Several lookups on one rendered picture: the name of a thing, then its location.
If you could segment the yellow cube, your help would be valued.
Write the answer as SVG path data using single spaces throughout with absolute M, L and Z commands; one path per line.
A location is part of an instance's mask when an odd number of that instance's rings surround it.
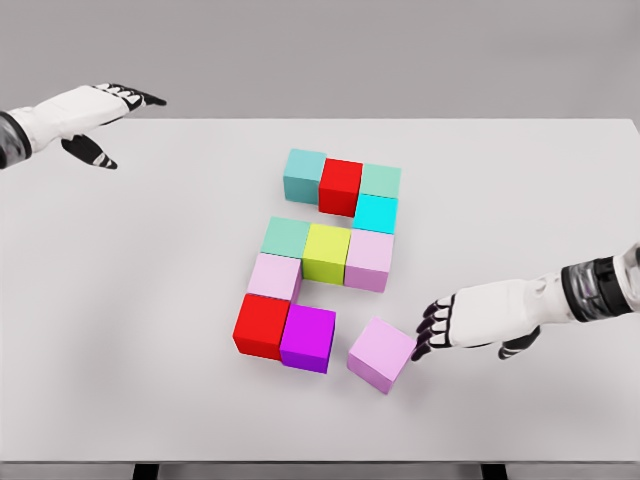
M 302 256 L 304 280 L 343 285 L 351 230 L 312 223 Z

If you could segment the teal blue cube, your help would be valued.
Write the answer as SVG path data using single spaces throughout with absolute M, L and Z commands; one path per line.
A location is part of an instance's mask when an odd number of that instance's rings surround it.
M 319 184 L 327 155 L 324 152 L 291 149 L 283 173 L 288 201 L 317 205 Z

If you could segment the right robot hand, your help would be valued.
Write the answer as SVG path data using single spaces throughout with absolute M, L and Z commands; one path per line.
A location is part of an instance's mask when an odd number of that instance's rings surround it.
M 436 349 L 478 348 L 500 345 L 506 360 L 528 349 L 541 333 L 526 312 L 524 280 L 507 280 L 463 288 L 434 301 L 416 328 L 411 360 L 416 362 Z

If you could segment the bright cyan cube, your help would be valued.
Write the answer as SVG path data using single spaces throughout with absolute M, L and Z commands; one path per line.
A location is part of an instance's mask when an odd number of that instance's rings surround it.
M 384 234 L 395 233 L 398 200 L 368 194 L 358 196 L 352 227 Z

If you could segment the mint green cube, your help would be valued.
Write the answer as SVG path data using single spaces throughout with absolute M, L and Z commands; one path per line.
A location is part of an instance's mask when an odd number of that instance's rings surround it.
M 364 164 L 360 193 L 370 196 L 397 199 L 402 170 L 397 167 Z
M 260 252 L 301 259 L 309 229 L 309 222 L 272 216 Z

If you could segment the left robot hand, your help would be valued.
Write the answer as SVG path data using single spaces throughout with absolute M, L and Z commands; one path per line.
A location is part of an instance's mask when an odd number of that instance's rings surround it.
M 88 133 L 114 123 L 139 108 L 166 105 L 165 99 L 121 84 L 81 86 L 54 99 L 59 115 L 57 137 L 62 148 L 83 163 L 116 170 L 117 163 Z

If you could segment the red cube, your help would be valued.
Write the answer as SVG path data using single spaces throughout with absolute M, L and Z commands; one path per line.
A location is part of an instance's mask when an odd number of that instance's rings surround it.
M 280 343 L 291 302 L 247 293 L 232 338 L 244 355 L 281 360 Z
M 362 171 L 362 163 L 327 158 L 319 183 L 319 211 L 353 218 Z

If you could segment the light pink cube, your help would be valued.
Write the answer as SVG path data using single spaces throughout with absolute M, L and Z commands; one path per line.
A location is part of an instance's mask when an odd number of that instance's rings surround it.
M 383 293 L 392 263 L 392 234 L 353 229 L 345 264 L 344 285 Z
M 388 394 L 409 361 L 416 340 L 379 317 L 373 317 L 348 351 L 347 368 Z
M 302 282 L 301 260 L 259 253 L 248 283 L 250 294 L 296 302 Z

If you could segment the purple cube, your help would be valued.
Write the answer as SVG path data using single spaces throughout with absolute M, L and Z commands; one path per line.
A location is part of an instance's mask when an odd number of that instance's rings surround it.
M 280 342 L 283 365 L 326 374 L 335 333 L 336 312 L 292 304 Z

